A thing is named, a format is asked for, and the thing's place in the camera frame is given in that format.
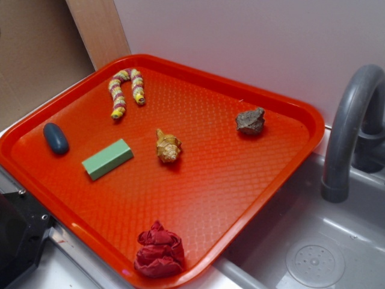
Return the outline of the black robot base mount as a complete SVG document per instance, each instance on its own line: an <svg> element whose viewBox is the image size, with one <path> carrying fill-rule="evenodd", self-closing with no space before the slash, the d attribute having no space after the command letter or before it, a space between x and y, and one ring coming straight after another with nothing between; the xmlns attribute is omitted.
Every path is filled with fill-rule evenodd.
<svg viewBox="0 0 385 289"><path fill-rule="evenodd" d="M1 288L38 268L52 222L49 211L30 192L1 194Z"/></svg>

